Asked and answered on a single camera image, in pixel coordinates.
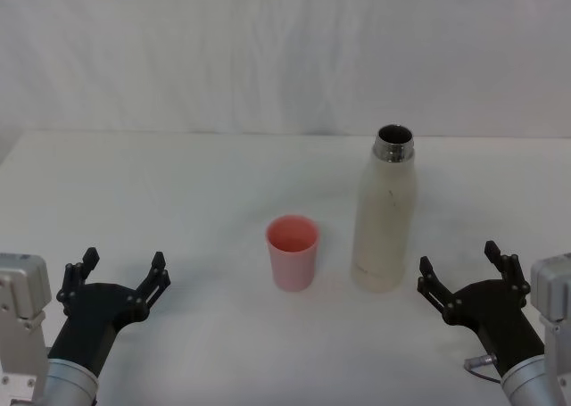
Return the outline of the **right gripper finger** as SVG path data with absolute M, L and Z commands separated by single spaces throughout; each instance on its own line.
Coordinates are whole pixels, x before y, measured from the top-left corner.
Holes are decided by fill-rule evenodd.
M 448 325 L 460 324 L 461 300 L 453 294 L 436 276 L 434 268 L 427 256 L 419 261 L 421 276 L 418 278 L 417 290 L 441 314 Z
M 531 287 L 525 280 L 517 254 L 502 254 L 499 246 L 489 240 L 485 243 L 484 254 L 488 261 L 500 272 L 503 282 L 508 286 L 509 291 L 517 296 L 519 307 L 527 304 L 526 296 L 530 293 Z

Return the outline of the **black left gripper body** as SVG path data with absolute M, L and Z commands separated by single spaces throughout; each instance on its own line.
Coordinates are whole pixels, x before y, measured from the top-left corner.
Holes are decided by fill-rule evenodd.
M 146 319 L 146 302 L 117 284 L 94 283 L 61 289 L 56 299 L 67 317 L 48 358 L 66 360 L 98 376 L 118 333 Z

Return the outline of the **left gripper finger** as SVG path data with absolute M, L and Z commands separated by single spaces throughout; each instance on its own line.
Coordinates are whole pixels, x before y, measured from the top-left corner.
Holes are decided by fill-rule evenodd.
M 87 277 L 95 269 L 99 260 L 96 248 L 89 247 L 80 262 L 66 264 L 62 287 L 56 295 L 56 300 L 64 307 L 68 307 L 71 300 L 77 296 L 79 289 L 85 284 Z
M 170 275 L 166 269 L 163 252 L 156 252 L 149 272 L 139 286 L 128 296 L 130 322 L 141 322 L 148 318 L 151 308 L 170 286 Z

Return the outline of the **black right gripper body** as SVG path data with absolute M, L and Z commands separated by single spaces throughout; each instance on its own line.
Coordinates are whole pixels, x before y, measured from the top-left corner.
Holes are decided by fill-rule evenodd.
M 522 312 L 529 293 L 527 282 L 476 282 L 444 300 L 444 321 L 472 330 L 504 376 L 519 363 L 544 354 L 543 341 Z

